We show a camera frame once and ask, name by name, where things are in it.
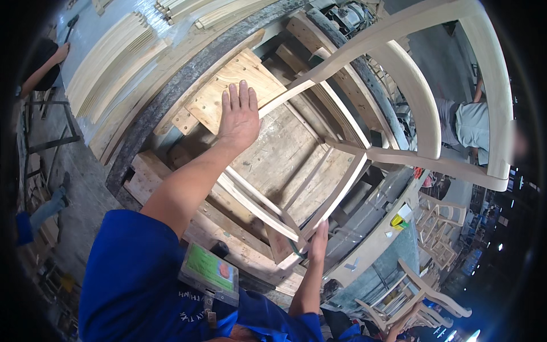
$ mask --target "forearm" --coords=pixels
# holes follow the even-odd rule
[[[306,275],[294,294],[289,315],[299,316],[309,312],[319,313],[319,293],[323,277],[324,259],[310,261]]]
[[[473,103],[478,103],[480,101],[480,98],[482,96],[481,87],[482,87],[482,79],[479,79],[475,89],[475,96],[473,96]]]
[[[32,90],[34,90],[36,85],[42,80],[42,78],[44,78],[44,76],[48,73],[48,71],[50,71],[51,68],[53,68],[55,65],[56,65],[56,62],[54,57],[52,56],[48,59],[46,63],[44,63],[44,65],[42,65],[41,67],[38,68],[38,70],[33,72],[32,75],[30,75],[30,77],[23,83],[23,85],[21,86],[21,94],[19,95],[19,97],[20,98],[27,97],[27,95],[30,94]]]
[[[141,213],[165,223],[180,239],[220,174],[239,153],[219,141],[165,179]]]
[[[389,333],[387,334],[384,342],[395,342],[397,340],[397,336],[401,333],[401,330],[403,330],[407,321],[419,311],[421,305],[421,303],[415,304],[409,312],[395,322],[395,324],[393,324],[389,329]]]

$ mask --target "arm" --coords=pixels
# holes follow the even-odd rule
[[[473,156],[474,160],[476,160],[479,157],[479,148],[469,147],[469,150],[471,151],[471,155]]]
[[[397,335],[401,332],[401,330],[404,328],[406,322],[415,314],[418,313],[420,310],[420,307],[422,306],[422,302],[418,302],[414,304],[412,307],[412,310],[407,312],[403,317],[401,317],[395,324],[391,326],[389,329],[389,333],[387,334],[386,339],[384,342],[395,342],[397,340]]]
[[[168,225],[179,239],[220,174],[258,137],[258,101],[253,88],[242,80],[239,97],[235,84],[229,90],[229,97],[226,91],[222,94],[218,142],[166,178],[141,209],[142,214]]]
[[[328,222],[321,222],[311,240],[310,250],[308,251],[310,265],[290,304],[290,316],[300,316],[309,312],[319,313],[319,293],[321,291],[328,232]]]
[[[482,87],[482,78],[477,81],[475,96],[473,96],[473,103],[478,103],[480,101],[480,97],[482,96],[482,90],[480,90],[480,87]]]
[[[20,98],[27,97],[28,94],[36,87],[36,85],[44,78],[45,74],[51,70],[55,65],[65,60],[68,55],[68,48],[70,43],[65,43],[63,46],[57,49],[53,56],[49,57],[46,63],[38,68],[35,72],[21,86]]]

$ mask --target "fingers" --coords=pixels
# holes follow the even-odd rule
[[[249,88],[249,109],[253,112],[258,111],[257,93],[253,88]]]
[[[228,88],[230,90],[230,104],[232,106],[232,110],[241,108],[239,103],[239,97],[237,95],[236,85],[234,83],[231,83]]]
[[[249,87],[244,79],[240,81],[240,105],[241,109],[249,108]]]
[[[231,110],[231,104],[230,104],[230,96],[228,96],[228,92],[224,90],[222,92],[222,112],[228,113]]]

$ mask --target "hammer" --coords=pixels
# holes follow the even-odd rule
[[[68,33],[67,33],[67,37],[65,38],[65,43],[68,41],[68,36],[70,35],[70,32],[72,32],[72,29],[74,28],[74,24],[76,24],[76,22],[78,21],[78,19],[80,19],[80,15],[77,14],[74,18],[70,19],[70,21],[68,22],[67,26],[68,26]]]

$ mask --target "workshop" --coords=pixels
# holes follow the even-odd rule
[[[2,121],[19,339],[522,336],[544,149],[494,6],[40,6]]]

